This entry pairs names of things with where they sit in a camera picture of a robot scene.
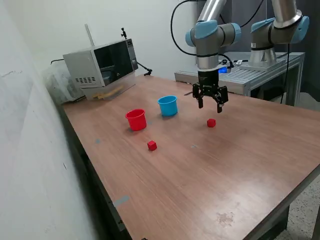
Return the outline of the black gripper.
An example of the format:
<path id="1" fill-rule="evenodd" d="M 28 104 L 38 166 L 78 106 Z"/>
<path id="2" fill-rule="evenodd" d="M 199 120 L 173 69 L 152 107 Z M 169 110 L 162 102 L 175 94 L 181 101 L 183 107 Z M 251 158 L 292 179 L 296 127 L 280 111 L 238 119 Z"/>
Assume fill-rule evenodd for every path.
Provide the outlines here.
<path id="1" fill-rule="evenodd" d="M 198 108 L 203 108 L 204 94 L 214 94 L 217 103 L 217 113 L 221 113 L 223 105 L 229 101 L 227 86 L 219 87 L 218 70 L 198 71 L 198 82 L 192 85 L 192 96 L 198 102 Z"/>

